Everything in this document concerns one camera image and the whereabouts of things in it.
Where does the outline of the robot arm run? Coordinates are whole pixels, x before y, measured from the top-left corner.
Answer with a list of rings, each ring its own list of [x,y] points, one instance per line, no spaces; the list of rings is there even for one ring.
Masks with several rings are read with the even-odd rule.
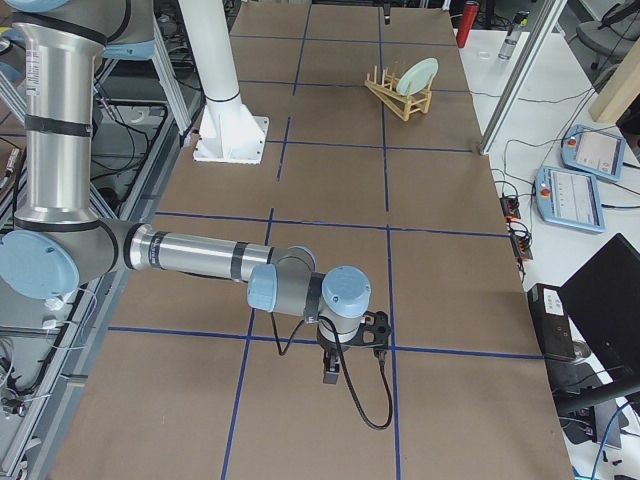
[[[153,58],[149,1],[15,1],[25,46],[25,198],[1,241],[1,276],[46,300],[119,270],[165,270],[246,286],[250,307],[317,328],[328,383],[362,344],[371,286],[352,266],[317,269],[301,246],[278,248],[163,231],[101,211],[93,183],[95,76],[101,59]]]

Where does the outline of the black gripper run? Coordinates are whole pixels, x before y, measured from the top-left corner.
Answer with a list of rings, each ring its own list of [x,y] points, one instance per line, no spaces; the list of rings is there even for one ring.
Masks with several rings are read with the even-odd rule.
[[[327,338],[320,330],[317,331],[317,342],[323,348],[323,383],[328,385],[336,385],[340,377],[341,360],[335,343],[335,338],[330,335]],[[352,341],[342,342],[341,349],[343,352],[351,348],[357,348]]]

